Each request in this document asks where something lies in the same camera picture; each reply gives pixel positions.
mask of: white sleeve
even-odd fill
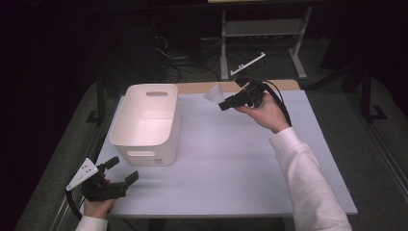
[[[91,218],[82,216],[76,231],[105,231],[108,226],[108,221],[101,218]]]
[[[288,184],[296,231],[351,230],[344,209],[309,145],[299,139],[292,127],[269,141]]]

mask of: dark background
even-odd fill
[[[116,3],[137,7],[143,1]],[[8,213],[3,213],[2,230],[13,230],[76,106],[98,77],[111,97],[131,84],[162,82],[166,60],[154,50],[158,45],[154,35],[159,32],[176,48],[197,57],[201,37],[220,36],[216,11],[96,13],[91,11],[94,7],[117,6],[107,1],[1,2],[0,176],[1,205]],[[243,19],[251,13],[231,15]],[[306,36],[333,38],[325,67],[335,70],[367,58],[373,76],[394,93],[395,102],[408,115],[406,15],[407,10],[395,2],[316,7]]]

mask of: metal frame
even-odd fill
[[[276,36],[276,35],[297,35],[297,41],[294,44],[293,48],[289,49],[289,53],[291,55],[292,58],[292,62],[294,65],[294,68],[296,69],[297,72],[297,76],[300,79],[305,79],[307,78],[306,72],[303,68],[303,65],[300,61],[300,59],[298,58],[298,52],[300,49],[300,46],[302,44],[303,41],[303,37],[304,34],[306,32],[306,28],[309,22],[309,17],[310,14],[312,12],[312,7],[308,7],[305,11],[305,14],[303,15],[303,17],[301,18],[301,21],[299,23],[299,27],[297,29],[297,31],[292,32],[291,30],[282,32],[282,31],[276,31],[276,29],[274,28],[265,28],[265,31],[262,32],[262,36],[265,35],[270,35],[270,36]],[[245,23],[249,24],[249,23],[254,23],[253,25],[256,25],[257,23],[269,23],[269,24],[275,24],[276,25],[284,25],[282,26],[283,28],[288,25],[288,24],[293,24],[296,23],[297,21],[295,21],[295,19],[282,19],[282,20],[262,20],[262,21],[246,21]],[[241,33],[228,33],[228,26],[227,25],[228,22],[226,20],[226,11],[222,11],[222,21],[221,21],[221,56],[219,57],[219,62],[220,62],[220,73],[221,73],[221,80],[228,80],[228,63],[227,63],[227,58],[226,58],[226,53],[225,53],[225,43],[226,43],[226,38],[227,37],[233,37],[233,36],[254,36],[253,33],[250,33],[248,31],[243,31]],[[236,31],[239,31],[239,29],[237,28],[238,25],[235,25],[234,29]]]

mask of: tabletop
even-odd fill
[[[301,139],[317,155],[320,167],[348,214],[356,207],[333,160],[313,110],[295,81],[275,81]],[[175,162],[168,167],[130,166],[107,138],[97,163],[113,156],[120,163],[106,172],[113,182],[137,170],[140,179],[120,198],[111,216],[120,218],[250,218],[292,215],[292,203],[272,136],[249,116],[203,98],[214,83],[177,84],[182,123]],[[231,87],[234,82],[222,82]]]

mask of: person's right hand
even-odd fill
[[[259,125],[270,129],[274,134],[290,127],[279,106],[268,93],[264,93],[264,99],[260,107],[241,106],[235,108],[235,110],[251,116]]]

